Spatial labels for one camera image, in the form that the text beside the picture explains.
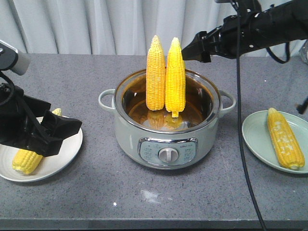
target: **silver knob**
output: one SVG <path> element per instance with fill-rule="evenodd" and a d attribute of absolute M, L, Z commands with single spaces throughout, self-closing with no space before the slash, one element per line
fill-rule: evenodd
<path fill-rule="evenodd" d="M 179 157 L 179 152 L 174 148 L 163 148 L 158 152 L 158 158 L 165 163 L 172 163 Z"/>

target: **table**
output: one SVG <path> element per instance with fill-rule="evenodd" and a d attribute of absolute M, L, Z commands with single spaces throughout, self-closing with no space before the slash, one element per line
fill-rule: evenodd
<path fill-rule="evenodd" d="M 146 67 L 145 56 L 28 54 L 23 76 L 5 74 L 25 94 L 61 107 L 82 124 L 83 143 L 61 172 L 40 181 L 0 179 L 0 229 L 235 229 L 260 228 L 244 178 L 238 144 L 237 109 L 219 121 L 212 150 L 197 164 L 157 170 L 131 160 L 115 138 L 113 115 L 99 94 Z M 236 61 L 186 61 L 186 67 L 236 96 Z M 275 107 L 299 115 L 307 97 L 308 65 L 269 57 L 242 57 L 243 119 Z M 255 196 L 267 228 L 308 227 L 308 179 L 278 171 L 244 145 Z"/>

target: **pot handle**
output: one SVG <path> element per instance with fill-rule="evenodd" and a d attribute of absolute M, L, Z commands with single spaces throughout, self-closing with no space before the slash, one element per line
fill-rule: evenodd
<path fill-rule="evenodd" d="M 223 105 L 221 104 L 221 110 L 219 112 L 219 117 L 222 118 L 226 113 L 229 113 L 230 111 L 232 111 L 235 108 L 236 99 L 234 98 L 233 95 L 231 95 L 230 93 L 225 92 L 223 90 L 219 90 L 219 93 L 220 93 L 221 96 L 226 96 L 226 97 L 228 97 L 229 99 L 232 100 L 232 105 L 230 107 L 223 108 Z"/>
<path fill-rule="evenodd" d="M 113 98 L 112 98 L 112 106 L 109 107 L 109 106 L 106 106 L 105 104 L 102 103 L 102 99 L 103 97 L 105 97 L 106 95 L 114 95 L 115 94 L 115 89 L 108 89 L 108 90 L 104 90 L 100 96 L 98 97 L 98 104 L 101 106 L 102 109 L 104 109 L 105 111 L 108 111 L 108 112 L 114 112 L 115 111 L 115 106 L 114 106 L 114 101 L 113 101 Z"/>

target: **pot rim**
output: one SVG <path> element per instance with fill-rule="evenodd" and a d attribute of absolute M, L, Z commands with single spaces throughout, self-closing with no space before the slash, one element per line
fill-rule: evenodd
<path fill-rule="evenodd" d="M 122 80 L 120 82 L 120 84 L 117 86 L 115 93 L 114 93 L 114 105 L 115 105 L 115 109 L 116 111 L 120 114 L 120 116 L 127 122 L 129 122 L 131 125 L 140 128 L 142 130 L 148 131 L 148 132 L 154 132 L 154 133 L 160 133 L 160 134 L 183 134 L 183 133 L 189 133 L 189 132 L 194 132 L 197 131 L 201 128 L 207 127 L 209 124 L 212 123 L 212 121 L 218 117 L 219 112 L 221 110 L 221 96 L 219 93 L 218 88 L 216 87 L 216 85 L 209 80 L 208 78 L 204 77 L 203 75 L 194 72 L 190 69 L 185 69 L 185 73 L 189 73 L 190 75 L 193 75 L 195 78 L 194 80 L 198 81 L 200 84 L 201 82 L 205 82 L 207 83 L 210 88 L 206 87 L 205 85 L 203 85 L 204 87 L 206 87 L 212 94 L 213 94 L 213 98 L 216 99 L 217 102 L 213 101 L 213 108 L 209 114 L 209 116 L 207 118 L 205 118 L 201 123 L 190 127 L 190 128 L 186 128 L 183 130 L 175 130 L 175 131 L 164 131 L 164 130 L 156 130 L 156 129 L 152 129 L 152 128 L 148 128 L 145 127 L 139 123 L 137 123 L 136 121 L 134 121 L 124 110 L 123 106 L 122 106 L 122 99 L 123 99 L 123 95 L 125 93 L 125 88 L 126 88 L 126 82 L 129 82 L 130 80 L 132 81 L 132 79 L 134 77 L 138 77 L 141 76 L 141 74 L 145 74 L 146 73 L 146 69 L 142 69 L 139 70 L 137 72 L 134 72 L 130 75 L 128 75 L 124 80 Z"/>

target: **electric pot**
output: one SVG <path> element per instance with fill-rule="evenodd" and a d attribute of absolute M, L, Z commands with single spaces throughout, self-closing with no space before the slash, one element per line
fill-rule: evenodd
<path fill-rule="evenodd" d="M 229 93 L 218 90 L 204 76 L 186 70 L 186 105 L 178 118 L 166 109 L 150 111 L 145 104 L 146 69 L 129 75 L 116 89 L 103 91 L 98 102 L 115 116 L 115 136 L 136 162 L 157 169 L 178 169 L 202 159 L 213 147 L 219 118 L 236 105 Z M 113 95 L 111 106 L 102 102 Z M 232 100 L 223 108 L 221 96 Z"/>

